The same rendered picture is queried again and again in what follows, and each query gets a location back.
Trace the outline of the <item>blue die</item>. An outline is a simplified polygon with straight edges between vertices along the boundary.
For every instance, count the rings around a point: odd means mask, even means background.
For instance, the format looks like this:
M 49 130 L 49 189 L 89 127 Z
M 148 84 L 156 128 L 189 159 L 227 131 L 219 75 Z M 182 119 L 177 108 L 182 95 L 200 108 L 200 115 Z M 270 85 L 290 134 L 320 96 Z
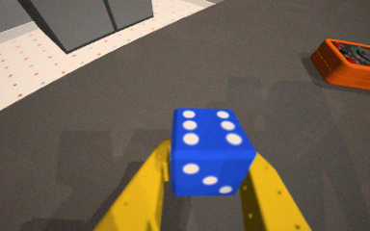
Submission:
M 173 112 L 170 159 L 176 196 L 235 195 L 256 155 L 230 109 Z

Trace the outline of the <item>orange digital multimeter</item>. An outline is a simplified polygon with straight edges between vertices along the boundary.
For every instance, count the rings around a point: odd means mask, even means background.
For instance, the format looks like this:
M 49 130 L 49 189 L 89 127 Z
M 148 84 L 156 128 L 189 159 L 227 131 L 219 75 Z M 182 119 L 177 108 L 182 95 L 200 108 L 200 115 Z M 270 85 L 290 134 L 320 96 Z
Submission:
M 310 59 L 327 83 L 370 90 L 370 45 L 327 38 Z

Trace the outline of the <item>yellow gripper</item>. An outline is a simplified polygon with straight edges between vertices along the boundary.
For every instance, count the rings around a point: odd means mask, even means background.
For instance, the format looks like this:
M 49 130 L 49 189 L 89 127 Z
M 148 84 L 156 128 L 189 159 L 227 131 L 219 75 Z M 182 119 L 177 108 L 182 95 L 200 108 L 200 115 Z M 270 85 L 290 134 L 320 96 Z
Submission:
M 160 231 L 170 151 L 171 139 L 163 140 L 93 231 Z M 275 169 L 258 153 L 239 189 L 245 231 L 311 231 Z

